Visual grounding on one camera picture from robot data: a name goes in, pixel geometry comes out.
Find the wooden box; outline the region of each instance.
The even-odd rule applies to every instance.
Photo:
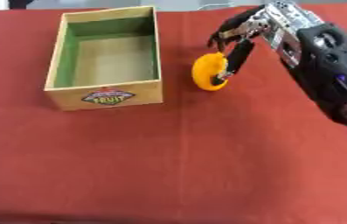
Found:
[[[63,110],[162,102],[154,7],[63,14],[45,91]]]

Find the table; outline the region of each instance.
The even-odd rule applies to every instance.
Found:
[[[347,30],[347,4],[305,7]],[[78,112],[42,91],[63,11],[0,11],[0,221],[347,223],[347,128],[264,42],[223,90],[191,82],[245,9],[158,13],[165,103]]]

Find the robotic hand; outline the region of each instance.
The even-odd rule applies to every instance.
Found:
[[[257,36],[278,53],[289,73],[328,118],[347,125],[347,32],[292,2],[274,1],[226,20],[211,35],[208,46],[216,42],[222,52],[230,42],[237,44],[223,69],[207,76],[214,88],[204,88],[197,81],[198,68],[207,55],[194,64],[194,81],[207,90],[223,87],[245,62],[254,48],[251,38]]]

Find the background wall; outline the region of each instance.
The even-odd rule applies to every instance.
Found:
[[[160,11],[194,11],[207,4],[203,9],[215,9],[220,7],[263,4],[270,0],[35,0],[29,8],[93,8],[93,7],[126,7],[136,5],[155,5]],[[298,3],[321,4],[321,3],[347,3],[347,0],[295,0]]]

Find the wire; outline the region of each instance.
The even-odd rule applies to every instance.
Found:
[[[198,11],[201,11],[203,8],[209,7],[209,6],[229,6],[229,7],[233,7],[234,3],[209,3],[209,4],[205,4],[205,5],[200,6],[198,8]]]

